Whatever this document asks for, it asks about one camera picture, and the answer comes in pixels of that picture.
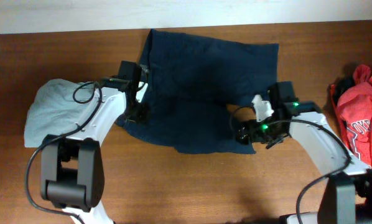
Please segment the navy blue shorts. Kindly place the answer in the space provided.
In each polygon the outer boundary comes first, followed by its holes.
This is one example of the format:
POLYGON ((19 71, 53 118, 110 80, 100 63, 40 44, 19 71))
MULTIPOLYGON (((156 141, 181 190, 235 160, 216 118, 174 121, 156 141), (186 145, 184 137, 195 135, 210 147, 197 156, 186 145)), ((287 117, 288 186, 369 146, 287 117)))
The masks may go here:
POLYGON ((116 124, 142 141, 184 154, 253 154, 238 143, 228 105, 249 106, 277 80, 278 44, 244 44, 152 29, 139 64, 149 74, 145 123, 116 124))

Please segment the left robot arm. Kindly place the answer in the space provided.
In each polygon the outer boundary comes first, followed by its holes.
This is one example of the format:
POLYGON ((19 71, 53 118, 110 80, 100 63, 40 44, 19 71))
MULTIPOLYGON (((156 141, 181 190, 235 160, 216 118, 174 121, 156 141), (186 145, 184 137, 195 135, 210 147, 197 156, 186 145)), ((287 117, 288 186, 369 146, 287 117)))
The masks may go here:
POLYGON ((148 71, 123 61, 117 75, 94 82, 93 97, 73 131, 48 134, 42 141, 40 194, 55 213, 75 223, 112 223, 101 198, 105 175, 101 145, 120 121, 146 123, 150 107, 142 102, 148 71))

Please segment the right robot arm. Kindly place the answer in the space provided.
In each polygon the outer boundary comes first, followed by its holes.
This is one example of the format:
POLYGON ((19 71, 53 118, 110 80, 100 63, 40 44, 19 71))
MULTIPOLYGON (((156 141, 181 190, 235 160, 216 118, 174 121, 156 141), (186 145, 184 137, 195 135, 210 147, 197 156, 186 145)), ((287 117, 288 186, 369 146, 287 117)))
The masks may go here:
POLYGON ((235 139, 271 148, 290 137, 321 174, 301 190, 295 213, 281 216, 279 223, 372 223, 372 168, 346 148, 313 101, 299 101, 291 82, 277 82, 267 93, 266 100, 254 96, 250 108, 256 117, 241 123, 235 139), (306 191, 323 180, 327 184, 318 211, 301 212, 306 191))

